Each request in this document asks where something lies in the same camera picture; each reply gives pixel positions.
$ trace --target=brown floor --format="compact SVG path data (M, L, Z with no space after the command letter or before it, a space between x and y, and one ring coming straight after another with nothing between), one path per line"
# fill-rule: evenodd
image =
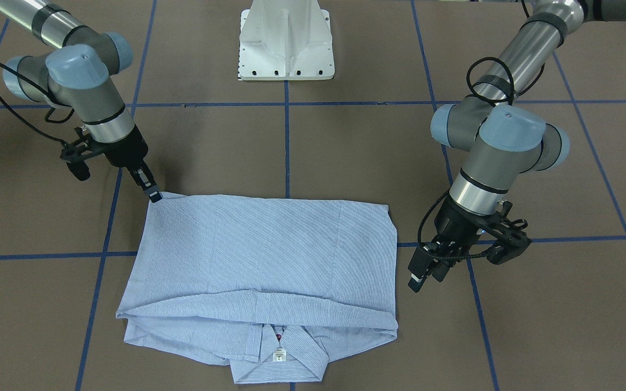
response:
M585 24L519 102L572 139L563 166L523 175L510 193L535 243L500 267L460 263L413 294L406 247L449 186L429 134L433 109L468 94L465 71L502 51L521 8L320 0L337 74L286 86L236 81L239 15L250 3L63 5L132 44L134 64L114 81L134 104L163 189L390 205L398 340L333 362L322 383L263 386L124 344L114 313L146 198L102 158L89 181L76 181L56 144L0 107L0 390L626 389L626 23ZM49 51L2 15L0 38L2 61ZM20 112L72 137L72 125L44 124L41 106ZM452 175L465 156L448 151Z

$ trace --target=white bracket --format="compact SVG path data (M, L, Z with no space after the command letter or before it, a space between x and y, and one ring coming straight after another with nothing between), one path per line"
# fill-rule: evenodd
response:
M253 0L241 13L241 80L335 76L330 13L317 0Z

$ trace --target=light blue shirt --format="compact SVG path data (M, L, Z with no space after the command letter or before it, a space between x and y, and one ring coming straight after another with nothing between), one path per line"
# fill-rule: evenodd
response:
M396 339L386 205L163 196L117 310L125 342L271 383L320 381L328 362Z

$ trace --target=robotic arm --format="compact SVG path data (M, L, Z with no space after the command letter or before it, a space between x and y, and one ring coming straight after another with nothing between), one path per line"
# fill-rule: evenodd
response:
M626 0L537 1L533 15L497 59L485 58L470 67L471 94L460 104L437 109L431 121L432 137L469 156L450 190L420 224L418 247L408 267L414 292L420 291L430 275L442 281L460 260L486 257L492 264L502 264L531 243L523 232L527 222L507 218L512 205L504 196L520 173L546 171L562 163L569 153L569 138L558 127L512 104L529 89L527 85L554 49L590 20L626 21ZM484 60L495 64L471 82L470 71ZM424 222L443 198L434 220L437 234L424 243ZM469 254L485 232L496 238L492 247Z
M132 63L132 49L122 35L99 34L47 0L0 0L0 11L56 49L9 60L14 72L5 69L3 79L15 96L76 111L83 122L76 129L79 139L62 143L60 155L74 176L87 180L85 160L104 154L113 166L129 170L152 202L161 200L144 163L148 146L110 79Z

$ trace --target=shirt tag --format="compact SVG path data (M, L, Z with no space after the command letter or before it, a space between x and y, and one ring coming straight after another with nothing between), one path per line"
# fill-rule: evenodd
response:
M272 361L283 362L286 361L286 351L282 348L277 348L272 355Z

